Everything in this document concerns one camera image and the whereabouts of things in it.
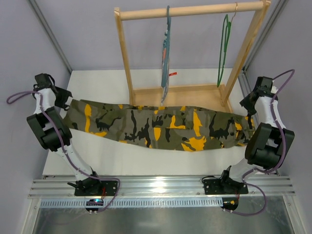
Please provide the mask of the camouflage yellow green trousers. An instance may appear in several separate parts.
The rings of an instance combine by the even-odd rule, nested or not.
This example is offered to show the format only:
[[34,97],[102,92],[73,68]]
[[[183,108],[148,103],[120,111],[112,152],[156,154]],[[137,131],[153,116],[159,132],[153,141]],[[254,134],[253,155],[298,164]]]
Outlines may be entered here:
[[65,124],[78,131],[150,149],[198,152],[245,146],[251,116],[195,106],[134,106],[72,100]]

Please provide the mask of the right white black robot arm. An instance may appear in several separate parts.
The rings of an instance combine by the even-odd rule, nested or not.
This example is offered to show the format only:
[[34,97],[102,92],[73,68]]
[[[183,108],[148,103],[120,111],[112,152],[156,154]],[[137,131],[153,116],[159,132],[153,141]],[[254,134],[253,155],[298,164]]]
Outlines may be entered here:
[[260,123],[247,144],[244,158],[224,170],[219,178],[202,179],[206,195],[247,194],[246,179],[257,172],[268,174],[284,162],[294,140],[294,132],[287,130],[278,112],[278,89],[273,79],[258,77],[254,89],[241,100],[248,117],[258,115]]

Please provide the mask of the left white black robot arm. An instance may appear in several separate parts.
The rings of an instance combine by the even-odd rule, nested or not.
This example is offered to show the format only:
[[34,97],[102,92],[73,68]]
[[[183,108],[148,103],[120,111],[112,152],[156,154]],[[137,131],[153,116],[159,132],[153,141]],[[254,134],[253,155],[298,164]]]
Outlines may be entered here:
[[100,196],[102,181],[73,147],[71,131],[56,110],[56,107],[68,110],[71,92],[56,87],[50,74],[38,74],[35,81],[32,94],[36,99],[36,109],[27,118],[27,123],[40,145],[59,155],[74,172],[76,182],[68,185],[75,188],[75,196]]

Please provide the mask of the blue plastic hanger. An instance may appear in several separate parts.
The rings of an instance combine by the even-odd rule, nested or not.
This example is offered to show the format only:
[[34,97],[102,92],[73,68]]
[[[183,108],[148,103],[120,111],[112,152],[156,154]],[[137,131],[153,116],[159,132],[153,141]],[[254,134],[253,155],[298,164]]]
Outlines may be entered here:
[[171,17],[170,17],[170,6],[167,6],[166,10],[167,28],[165,31],[165,38],[163,41],[162,50],[162,76],[161,76],[161,87],[165,88],[169,77],[169,53],[170,53],[170,34],[171,34]]

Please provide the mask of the patterned folded garment on hanger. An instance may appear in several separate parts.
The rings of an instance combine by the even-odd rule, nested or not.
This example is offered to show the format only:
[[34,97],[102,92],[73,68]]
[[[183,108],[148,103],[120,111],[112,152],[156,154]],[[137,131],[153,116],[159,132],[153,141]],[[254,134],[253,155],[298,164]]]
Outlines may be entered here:
[[163,41],[163,49],[162,49],[162,67],[161,67],[162,97],[160,101],[161,106],[164,105],[169,89],[170,35],[171,30],[167,29],[164,34],[165,38]]

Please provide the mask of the wooden clothes rack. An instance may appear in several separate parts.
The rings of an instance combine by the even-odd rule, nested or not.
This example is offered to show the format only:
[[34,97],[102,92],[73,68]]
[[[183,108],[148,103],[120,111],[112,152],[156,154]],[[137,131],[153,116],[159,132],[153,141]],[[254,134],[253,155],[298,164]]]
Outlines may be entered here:
[[127,20],[144,20],[164,17],[183,17],[195,15],[221,14],[221,13],[238,13],[253,11],[254,16],[245,35],[237,55],[234,66],[226,84],[219,86],[213,83],[170,86],[168,88],[167,100],[164,105],[195,105],[218,111],[231,112],[232,106],[229,101],[230,94],[236,83],[240,70],[249,55],[249,51],[254,43],[258,31],[262,25],[265,15],[271,2],[269,0],[259,0],[252,2],[239,2],[203,6],[174,7],[170,9],[149,9],[138,11],[124,11],[116,7],[114,17],[117,26],[119,44],[124,64],[126,81],[129,91],[129,101],[131,105],[158,105],[156,100],[162,94],[160,87],[134,89],[131,70],[128,59],[126,39],[123,29],[123,22]]

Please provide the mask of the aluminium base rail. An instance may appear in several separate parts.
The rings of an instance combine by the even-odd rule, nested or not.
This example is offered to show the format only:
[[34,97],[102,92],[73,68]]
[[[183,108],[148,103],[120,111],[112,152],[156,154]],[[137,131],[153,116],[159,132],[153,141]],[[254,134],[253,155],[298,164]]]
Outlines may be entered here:
[[[118,197],[182,197],[204,196],[201,176],[121,176]],[[73,197],[74,188],[68,182],[75,182],[71,175],[46,176],[35,179],[31,184],[29,198]],[[288,176],[253,175],[247,183],[261,188],[265,195],[295,195]]]

